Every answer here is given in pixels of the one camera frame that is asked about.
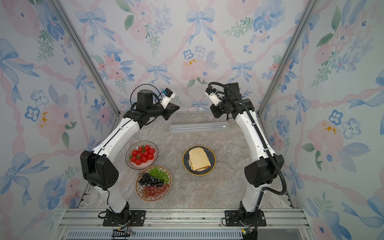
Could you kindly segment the plastic wrap dispenser box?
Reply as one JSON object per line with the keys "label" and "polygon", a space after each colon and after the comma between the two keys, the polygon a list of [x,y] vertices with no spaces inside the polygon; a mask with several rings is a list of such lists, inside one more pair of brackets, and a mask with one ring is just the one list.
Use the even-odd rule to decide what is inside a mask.
{"label": "plastic wrap dispenser box", "polygon": [[221,132],[229,130],[228,122],[170,125],[170,134]]}

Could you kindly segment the blue yellow-rimmed plate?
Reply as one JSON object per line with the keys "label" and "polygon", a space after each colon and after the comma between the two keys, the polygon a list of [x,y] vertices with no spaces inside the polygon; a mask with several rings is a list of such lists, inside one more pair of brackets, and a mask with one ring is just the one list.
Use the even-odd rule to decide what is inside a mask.
{"label": "blue yellow-rimmed plate", "polygon": [[216,156],[211,149],[196,145],[186,150],[183,155],[184,168],[194,176],[209,174],[216,165]]}

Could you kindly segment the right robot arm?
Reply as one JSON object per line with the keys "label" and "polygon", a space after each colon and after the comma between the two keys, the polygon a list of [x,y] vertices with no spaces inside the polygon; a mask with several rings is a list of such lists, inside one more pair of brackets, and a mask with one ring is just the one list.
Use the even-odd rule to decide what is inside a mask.
{"label": "right robot arm", "polygon": [[255,108],[249,99],[242,98],[238,83],[210,82],[206,95],[212,101],[210,107],[215,118],[226,115],[240,126],[251,151],[251,163],[244,168],[249,183],[240,202],[239,220],[245,226],[256,227],[261,217],[260,204],[265,192],[282,196],[287,184],[282,173],[284,157],[277,155],[268,143],[257,120]]}

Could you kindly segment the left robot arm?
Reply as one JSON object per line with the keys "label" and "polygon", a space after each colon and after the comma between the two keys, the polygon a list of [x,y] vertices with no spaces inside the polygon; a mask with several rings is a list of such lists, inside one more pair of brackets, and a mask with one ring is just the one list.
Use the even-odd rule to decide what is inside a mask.
{"label": "left robot arm", "polygon": [[140,90],[137,101],[124,114],[116,129],[97,147],[83,151],[80,156],[83,177],[106,199],[104,220],[117,226],[125,226],[132,219],[129,203],[118,188],[119,171],[113,162],[126,142],[150,119],[161,116],[168,120],[180,107],[172,104],[176,94],[166,88],[161,99],[154,102],[155,94],[151,90]]}

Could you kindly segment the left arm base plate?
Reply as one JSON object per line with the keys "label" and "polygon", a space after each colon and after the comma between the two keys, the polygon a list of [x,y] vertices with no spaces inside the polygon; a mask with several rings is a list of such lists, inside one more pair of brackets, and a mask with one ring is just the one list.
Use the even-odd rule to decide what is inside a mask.
{"label": "left arm base plate", "polygon": [[129,210],[119,214],[107,210],[103,218],[103,227],[143,227],[145,216],[144,210]]}

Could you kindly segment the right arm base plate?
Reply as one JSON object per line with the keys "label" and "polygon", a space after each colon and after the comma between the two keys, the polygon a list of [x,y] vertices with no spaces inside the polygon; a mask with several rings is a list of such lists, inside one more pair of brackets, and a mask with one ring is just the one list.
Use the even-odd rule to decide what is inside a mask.
{"label": "right arm base plate", "polygon": [[256,213],[243,212],[243,209],[226,210],[224,220],[227,227],[250,227],[255,224],[257,227],[267,226],[266,217],[262,210],[258,210]]}

